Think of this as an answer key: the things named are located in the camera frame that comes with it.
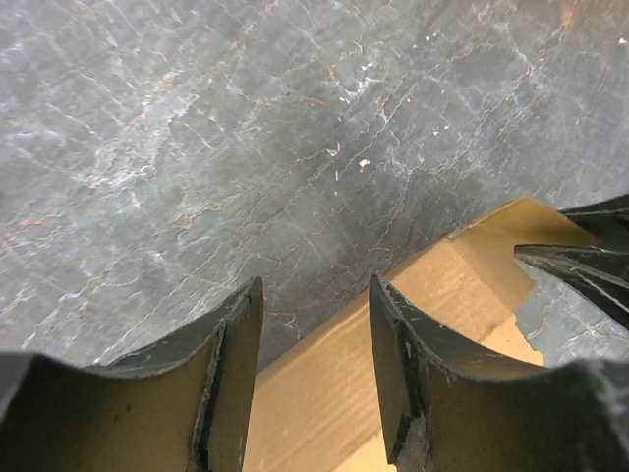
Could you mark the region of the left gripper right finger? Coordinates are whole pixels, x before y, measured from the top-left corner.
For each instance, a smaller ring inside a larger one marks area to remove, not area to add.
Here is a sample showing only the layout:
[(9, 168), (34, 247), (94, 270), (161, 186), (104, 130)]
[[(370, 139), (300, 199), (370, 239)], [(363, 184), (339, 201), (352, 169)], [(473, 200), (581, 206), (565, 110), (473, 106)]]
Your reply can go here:
[(545, 368), (489, 349), (373, 276), (370, 329), (388, 463), (400, 471), (624, 471), (628, 367)]

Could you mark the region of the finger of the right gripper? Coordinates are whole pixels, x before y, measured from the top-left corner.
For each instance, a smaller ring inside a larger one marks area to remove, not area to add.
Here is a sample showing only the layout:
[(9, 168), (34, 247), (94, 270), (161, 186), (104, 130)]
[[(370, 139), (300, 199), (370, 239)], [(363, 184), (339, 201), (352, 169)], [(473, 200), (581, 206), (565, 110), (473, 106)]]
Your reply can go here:
[(607, 315), (628, 314), (628, 250), (518, 245), (515, 257), (570, 285)]
[(565, 208), (560, 213), (603, 241), (627, 241), (628, 201), (629, 195), (624, 194), (595, 204)]

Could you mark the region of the brown cardboard box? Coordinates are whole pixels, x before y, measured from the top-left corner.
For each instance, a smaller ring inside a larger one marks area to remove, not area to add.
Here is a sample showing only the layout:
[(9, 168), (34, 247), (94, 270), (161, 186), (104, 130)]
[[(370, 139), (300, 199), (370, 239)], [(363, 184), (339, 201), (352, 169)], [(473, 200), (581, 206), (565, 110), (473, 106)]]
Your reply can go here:
[[(387, 279), (415, 306), (481, 345), (541, 365), (516, 326), (533, 280), (522, 244), (591, 246), (595, 237), (524, 196), (417, 252)], [(256, 379), (248, 471), (384, 471), (368, 298), (361, 295)]]

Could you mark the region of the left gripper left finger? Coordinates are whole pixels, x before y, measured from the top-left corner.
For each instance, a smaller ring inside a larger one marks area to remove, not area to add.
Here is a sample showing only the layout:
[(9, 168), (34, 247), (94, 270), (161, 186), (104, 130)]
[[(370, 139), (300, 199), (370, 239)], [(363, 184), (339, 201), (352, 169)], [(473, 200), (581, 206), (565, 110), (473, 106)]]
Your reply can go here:
[(239, 471), (263, 322), (253, 278), (106, 365), (1, 355), (5, 471)]

